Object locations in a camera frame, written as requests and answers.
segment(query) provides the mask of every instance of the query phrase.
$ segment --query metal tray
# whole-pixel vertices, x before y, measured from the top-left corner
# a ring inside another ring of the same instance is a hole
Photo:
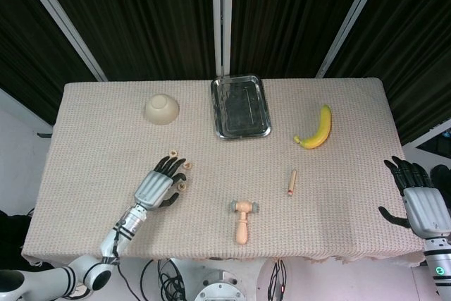
[[[256,75],[211,82],[216,134],[221,139],[265,137],[271,131],[263,84]]]

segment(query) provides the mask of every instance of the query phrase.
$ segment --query toy hammer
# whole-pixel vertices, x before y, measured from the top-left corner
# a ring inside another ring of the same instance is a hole
[[[236,240],[240,245],[245,245],[247,242],[247,213],[257,213],[259,211],[259,204],[249,201],[233,200],[232,211],[240,213],[240,220],[238,220]]]

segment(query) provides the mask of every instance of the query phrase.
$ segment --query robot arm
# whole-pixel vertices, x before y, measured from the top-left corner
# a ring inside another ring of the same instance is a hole
[[[164,196],[174,183],[186,180],[183,173],[174,175],[183,162],[185,159],[167,156],[146,176],[136,190],[135,205],[121,216],[101,244],[101,261],[83,255],[68,266],[38,273],[0,271],[0,301],[54,300],[70,295],[78,283],[83,283],[91,290],[103,288],[114,266],[119,265],[122,252],[146,220],[147,212],[171,206],[177,200],[178,193],[167,200],[164,200]]]
[[[390,214],[384,207],[379,212],[389,222],[411,228],[418,237],[425,239],[424,255],[438,293],[444,301],[451,301],[451,217],[439,190],[431,188],[427,172],[418,164],[393,157],[385,165],[392,171],[400,190],[407,218]]]

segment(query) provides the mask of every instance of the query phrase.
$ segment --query yellow banana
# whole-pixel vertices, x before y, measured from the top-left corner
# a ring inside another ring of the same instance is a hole
[[[319,121],[319,128],[313,137],[301,140],[298,135],[295,136],[295,142],[300,144],[305,149],[312,149],[321,146],[329,136],[330,128],[332,126],[332,111],[330,107],[324,105],[321,107],[321,120]]]

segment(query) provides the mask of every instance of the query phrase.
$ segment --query curtain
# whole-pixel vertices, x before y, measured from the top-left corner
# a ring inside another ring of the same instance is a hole
[[[0,0],[0,88],[47,123],[67,82],[95,81],[39,0]]]
[[[403,144],[442,123],[451,117],[451,0],[369,0],[326,77],[381,79]]]
[[[230,74],[316,75],[354,0],[233,0]]]
[[[215,77],[212,0],[59,0],[109,80]]]

